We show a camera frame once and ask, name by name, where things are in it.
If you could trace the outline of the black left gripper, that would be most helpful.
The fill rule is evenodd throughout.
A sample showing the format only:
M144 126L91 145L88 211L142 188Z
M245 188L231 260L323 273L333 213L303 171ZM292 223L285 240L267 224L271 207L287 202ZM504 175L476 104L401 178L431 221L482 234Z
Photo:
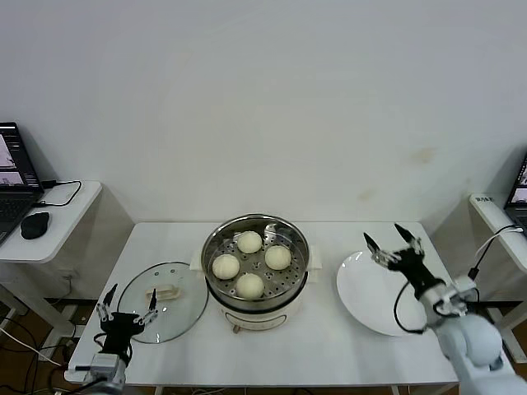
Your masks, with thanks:
M126 354L131 338L140 333L140 324L150 324L158 315L156 288L147 294L149 297L147 312L140 318L138 314L115 312L110 314L110 306L118 284L105 294L101 302L96 305L96 312L100 319L100 329L105 334L101 349L105 354Z

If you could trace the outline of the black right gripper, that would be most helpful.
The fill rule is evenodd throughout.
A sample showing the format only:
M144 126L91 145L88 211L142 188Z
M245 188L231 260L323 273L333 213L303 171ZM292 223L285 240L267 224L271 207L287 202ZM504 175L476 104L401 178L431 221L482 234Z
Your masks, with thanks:
M397 223L394 223L394 227L411 249L401 249L394 253L384 251L364 232L363 237L371 259L382 267L388 267L390 271L401 272L413 287L416 299L420 299L431 288L444 285L445 282L435 277L425 266L421 239Z

